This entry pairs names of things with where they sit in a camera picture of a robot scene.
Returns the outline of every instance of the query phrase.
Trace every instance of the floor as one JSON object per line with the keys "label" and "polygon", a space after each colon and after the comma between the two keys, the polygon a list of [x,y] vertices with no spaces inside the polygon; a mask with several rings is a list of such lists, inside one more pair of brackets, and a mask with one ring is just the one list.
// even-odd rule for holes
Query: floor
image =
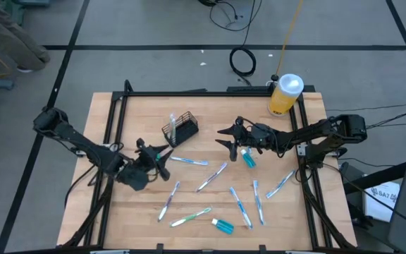
{"label": "floor", "polygon": [[[232,28],[244,26],[251,1],[229,2],[243,17]],[[255,45],[257,58],[252,84],[264,85],[276,70],[281,47],[274,45],[283,43],[297,3],[263,1],[247,40]],[[70,42],[73,46],[70,39],[81,10],[84,19],[68,61],[66,50]],[[214,20],[227,21],[220,9],[213,14]],[[56,98],[55,106],[82,131],[92,93],[121,90],[125,79],[136,91],[224,91],[244,85],[230,69],[228,55],[233,45],[242,44],[245,31],[216,27],[209,8],[196,0],[53,0],[49,8],[27,10],[23,27],[48,46],[51,62],[35,73],[13,74],[15,88],[0,90],[0,235],[10,233],[3,230],[6,218],[23,172],[28,176],[25,169],[33,162],[28,157],[37,154],[32,150],[39,142],[32,120],[49,99]],[[406,0],[304,0],[281,73],[296,73],[315,85],[327,109],[406,104],[405,35]],[[244,71],[250,66],[242,54],[234,62]],[[66,68],[63,76],[61,68]],[[357,113],[372,124],[405,112],[400,107]],[[396,123],[406,123],[406,117]],[[347,157],[371,164],[406,161],[406,126],[375,128],[368,134],[361,145],[348,146]],[[367,173],[379,170],[350,162]],[[43,140],[10,237],[2,238],[0,251],[55,246],[74,166],[73,156]],[[362,248],[383,249],[366,236],[359,234],[358,239]]]}

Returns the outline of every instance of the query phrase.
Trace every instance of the plastic bottle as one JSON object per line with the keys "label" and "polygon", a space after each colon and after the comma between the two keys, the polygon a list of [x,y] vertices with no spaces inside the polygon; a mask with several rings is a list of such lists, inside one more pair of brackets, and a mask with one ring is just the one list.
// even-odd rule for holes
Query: plastic bottle
{"label": "plastic bottle", "polygon": [[240,153],[242,154],[242,158],[244,159],[244,161],[245,161],[245,163],[247,164],[247,166],[249,167],[249,168],[254,168],[257,164],[256,163],[254,163],[254,160],[253,160],[253,158],[248,154],[248,152],[247,151],[245,151],[245,149],[242,149],[241,151],[240,151]]}
{"label": "plastic bottle", "polygon": [[274,116],[282,116],[294,105],[303,91],[303,80],[295,74],[285,74],[278,80],[267,109]]}
{"label": "plastic bottle", "polygon": [[211,222],[214,226],[217,227],[218,230],[227,233],[227,234],[232,234],[234,230],[234,226],[232,224],[229,224],[226,221],[223,221],[221,219],[212,219]]}

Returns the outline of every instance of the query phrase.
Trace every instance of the black metal frame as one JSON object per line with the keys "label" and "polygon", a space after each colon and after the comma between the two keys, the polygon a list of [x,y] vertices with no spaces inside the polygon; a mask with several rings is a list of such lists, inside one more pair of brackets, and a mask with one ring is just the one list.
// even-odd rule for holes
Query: black metal frame
{"label": "black metal frame", "polygon": [[[121,108],[120,108],[120,114],[118,116],[118,123],[117,123],[117,130],[116,130],[116,137],[115,137],[115,143],[119,143],[121,141],[121,133],[123,130],[123,122],[125,119],[125,111],[126,111],[126,106],[128,103],[128,98],[129,97],[270,97],[271,93],[273,92],[272,87],[255,87],[254,89],[251,90],[246,90],[245,87],[229,87],[227,89],[227,92],[206,92],[205,90],[198,90],[198,91],[187,91],[187,92],[134,92],[131,86],[129,85],[129,82],[125,82],[125,90],[122,92],[113,92],[112,97],[111,97],[111,105],[109,107],[109,115],[107,119],[107,124],[106,124],[106,130],[104,134],[104,142],[109,143],[110,140],[110,135],[111,135],[111,129],[113,126],[113,119],[115,117],[115,111],[116,111],[116,104],[119,100],[121,100]],[[314,92],[314,86],[305,86],[304,92]],[[303,97],[300,96],[300,98],[297,101],[300,109],[300,115],[302,119],[302,125],[307,126],[308,125],[308,120],[307,120],[307,115],[306,115],[306,110],[305,110],[305,103],[303,100]],[[297,119],[295,116],[295,109],[294,107],[291,108],[290,110],[290,121],[293,130],[298,129],[297,125]],[[307,175],[306,175],[306,169],[304,168],[304,161],[301,159],[298,159],[299,157],[297,156],[298,164],[299,164],[299,169],[300,169],[300,178],[301,181],[306,181],[307,180]],[[324,204],[323,204],[323,196],[322,196],[322,191],[321,191],[321,184],[319,181],[319,175],[317,170],[314,170],[313,172],[313,184],[314,184],[314,192],[317,197],[317,202],[321,204],[323,210],[324,210]],[[100,192],[102,189],[102,180],[103,180],[103,174],[99,171],[97,173],[97,180],[96,184],[94,186],[94,192],[92,196],[92,204],[91,204],[91,211],[97,206],[98,200],[100,198]],[[109,188],[108,196],[109,198],[106,199],[104,205],[103,205],[103,212],[101,216],[101,226],[99,228],[99,234],[98,234],[98,239],[97,239],[97,244],[96,245],[91,245],[92,242],[92,232],[93,232],[93,224],[94,222],[88,226],[87,232],[85,233],[85,238],[84,238],[84,246],[76,246],[81,239],[74,239],[74,246],[59,246],[58,248],[55,249],[48,249],[48,250],[31,250],[28,252],[23,252],[23,253],[29,253],[29,254],[40,254],[40,253],[89,253],[90,251],[95,251],[95,250],[104,250],[104,238],[106,235],[106,227],[107,227],[107,220],[108,220],[108,215],[109,215],[109,208],[110,208],[110,203],[111,203],[111,194],[112,194],[112,188],[113,188],[113,181],[111,179],[108,179],[106,188]],[[322,229],[324,233],[324,243],[326,247],[321,247],[318,244],[318,238],[317,238],[317,232],[316,232],[316,226],[314,223],[314,213],[313,213],[313,208],[309,204],[308,200],[305,198],[305,209],[307,212],[307,221],[308,221],[308,228],[309,228],[309,235],[311,238],[311,243],[312,243],[312,250],[310,252],[322,252],[322,253],[333,253],[333,254],[339,254],[339,253],[376,253],[379,254],[380,252],[373,252],[373,251],[367,251],[367,250],[351,250],[351,249],[344,249],[344,248],[332,248],[332,243],[331,243],[331,237],[330,234],[326,228],[326,225],[322,224]],[[260,253],[260,254],[266,254],[266,253],[286,253],[284,250],[266,250],[266,246],[260,245],[259,250],[164,250],[164,245],[162,243],[158,243],[156,249],[151,249],[151,250],[129,250],[129,253],[131,254],[136,254],[136,253],[244,253],[244,254],[254,254],[254,253]]]}

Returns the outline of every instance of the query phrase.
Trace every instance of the yellow liquid bottle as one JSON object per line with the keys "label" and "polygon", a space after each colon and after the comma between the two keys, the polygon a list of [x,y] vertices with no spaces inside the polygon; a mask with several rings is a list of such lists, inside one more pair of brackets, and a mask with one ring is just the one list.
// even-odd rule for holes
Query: yellow liquid bottle
{"label": "yellow liquid bottle", "polygon": [[273,91],[267,109],[274,116],[288,113],[295,100],[303,91],[303,80],[295,74],[285,74],[279,80]]}

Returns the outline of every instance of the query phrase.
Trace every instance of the black wire holder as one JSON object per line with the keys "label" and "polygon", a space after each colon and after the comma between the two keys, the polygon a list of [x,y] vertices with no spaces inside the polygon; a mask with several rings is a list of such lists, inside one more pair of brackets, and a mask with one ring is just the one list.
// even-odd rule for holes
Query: black wire holder
{"label": "black wire holder", "polygon": [[171,147],[179,146],[184,141],[196,134],[198,132],[198,122],[195,117],[189,111],[187,111],[176,119],[175,130],[175,138],[172,138],[170,134],[170,124],[166,124],[164,127],[162,127],[162,133]]}
{"label": "black wire holder", "polygon": [[[109,107],[109,115],[106,124],[106,130],[104,133],[104,142],[109,143],[111,129],[113,125],[113,119],[115,116],[116,110],[116,103],[121,100],[121,108],[120,114],[118,117],[117,123],[117,130],[116,130],[116,137],[115,143],[119,143],[121,141],[121,133],[123,130],[123,122],[125,118],[125,111],[126,106],[128,103],[129,97],[270,97],[273,92],[272,87],[264,86],[261,89],[258,87],[253,87],[251,91],[246,90],[244,87],[229,87],[227,92],[205,92],[203,90],[198,91],[187,91],[187,92],[134,92],[130,83],[126,80],[125,81],[125,89],[122,92],[112,92],[111,98],[111,105]],[[314,86],[306,85],[304,87],[304,92],[314,92]],[[299,104],[300,114],[302,117],[302,124],[303,126],[307,125],[307,116],[305,111],[305,104],[303,101],[303,97],[299,98],[297,103]],[[290,110],[290,121],[293,127],[293,130],[298,128],[297,119],[295,117],[295,109],[294,107]],[[303,159],[299,158],[297,155],[298,165],[300,169],[300,177],[302,184],[303,191],[309,191],[309,186],[307,183],[307,175],[305,173],[305,162]],[[317,171],[313,171],[313,182],[314,182],[314,192],[316,193],[317,200],[312,200],[312,202],[316,202],[319,204],[319,207],[322,207],[324,210],[323,204],[323,197],[321,192],[321,186],[319,181],[319,175],[317,175]],[[44,250],[29,250],[23,251],[22,253],[26,254],[43,254],[43,253],[55,253],[55,254],[65,254],[65,253],[89,253],[90,251],[99,251],[99,250],[106,250],[104,249],[104,240],[106,237],[106,228],[107,222],[109,218],[109,209],[111,204],[111,195],[112,195],[112,188],[113,188],[113,181],[108,179],[106,187],[104,191],[101,193],[102,188],[102,179],[103,173],[101,170],[98,171],[97,180],[94,185],[94,193],[92,196],[92,205],[90,208],[89,216],[86,218],[80,230],[74,235],[74,237],[64,244],[63,246],[59,246],[58,248],[53,249],[44,249]],[[99,213],[100,209],[103,209],[101,215],[101,226],[99,228],[99,234],[97,239],[97,244],[92,245],[92,232],[94,226],[94,219],[96,218],[97,214]],[[314,214],[313,214],[313,207],[309,204],[307,198],[305,198],[305,208],[307,212],[307,221],[308,221],[308,229],[309,235],[311,238],[312,249],[307,251],[308,253],[325,253],[325,254],[388,254],[370,250],[358,250],[358,249],[350,249],[350,248],[333,248],[331,247],[331,240],[329,233],[325,231],[324,228],[327,225],[323,224],[323,231],[324,231],[324,242],[326,247],[319,246],[317,241],[317,232],[314,223]],[[78,246],[79,242],[81,242],[82,238],[84,237],[83,246]],[[158,243],[156,249],[149,249],[149,250],[141,250],[141,249],[131,249],[131,250],[120,250],[120,253],[129,253],[129,254],[157,254],[157,253],[188,253],[188,254],[201,254],[201,253],[211,253],[211,254],[286,254],[289,251],[285,250],[267,250],[265,245],[259,245],[258,250],[166,250],[164,249],[164,245],[162,243]]]}

